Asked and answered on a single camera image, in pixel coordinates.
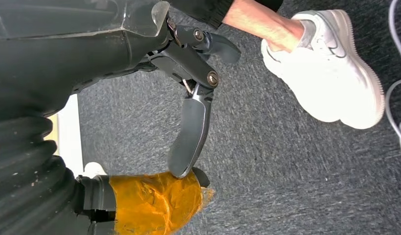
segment yellow tape wrap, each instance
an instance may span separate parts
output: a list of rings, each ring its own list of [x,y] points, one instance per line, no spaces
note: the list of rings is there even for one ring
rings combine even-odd
[[[182,228],[202,207],[202,189],[191,172],[111,176],[117,201],[117,235],[168,235]]]

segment white cable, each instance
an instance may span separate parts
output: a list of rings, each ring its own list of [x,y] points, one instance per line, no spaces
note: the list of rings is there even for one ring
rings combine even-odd
[[[396,5],[398,3],[398,0],[392,0],[391,6],[389,8],[389,29],[391,32],[391,36],[392,39],[394,40],[394,43],[399,51],[399,54],[401,55],[401,41],[399,40],[398,37],[398,33],[396,31],[396,27],[395,27],[395,9],[396,9]],[[395,89],[395,87],[397,85],[401,84],[401,80],[395,82],[394,84],[392,84],[392,86],[389,88],[388,92],[386,93],[386,97],[385,97],[385,113],[389,119],[389,122],[391,123],[392,127],[394,128],[395,132],[397,133],[398,137],[399,137],[399,142],[401,145],[401,123],[399,124],[399,127],[397,126],[397,124],[395,123],[395,120],[392,116],[392,112],[391,112],[391,107],[389,104],[389,100],[392,94],[392,91]]]

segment shoe sole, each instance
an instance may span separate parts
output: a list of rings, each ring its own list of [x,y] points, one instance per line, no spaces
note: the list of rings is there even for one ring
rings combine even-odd
[[[371,122],[367,122],[364,124],[360,123],[345,123],[356,129],[367,129],[374,125],[376,125],[383,117],[385,110],[385,96],[383,92],[382,84],[379,80],[377,74],[373,71],[373,69],[359,56],[356,45],[354,43],[354,33],[353,33],[353,25],[349,15],[343,10],[329,10],[330,13],[336,18],[336,22],[339,24],[340,29],[347,29],[347,35],[341,35],[340,41],[343,44],[344,48],[350,48],[350,50],[346,50],[348,56],[351,60],[358,66],[358,68],[365,74],[365,81],[368,87],[375,93],[376,98],[376,113],[375,118],[371,119]]]

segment robotic hand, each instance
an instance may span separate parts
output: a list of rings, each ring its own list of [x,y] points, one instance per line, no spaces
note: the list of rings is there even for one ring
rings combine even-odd
[[[219,83],[206,60],[218,54],[235,62],[240,52],[221,36],[176,25],[168,9],[159,0],[0,0],[1,235],[106,235],[122,222],[118,195],[144,179],[76,180],[53,156],[55,143],[43,141],[52,127],[44,117],[101,79],[161,70],[186,89],[168,166],[194,179]],[[192,182],[200,191],[199,179]]]

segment bolt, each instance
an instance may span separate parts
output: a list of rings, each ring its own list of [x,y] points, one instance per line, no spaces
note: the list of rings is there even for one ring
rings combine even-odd
[[[194,38],[199,42],[203,40],[203,32],[200,29],[195,29],[193,35]]]
[[[219,83],[219,76],[215,71],[210,71],[208,73],[208,82],[211,86],[216,87]]]

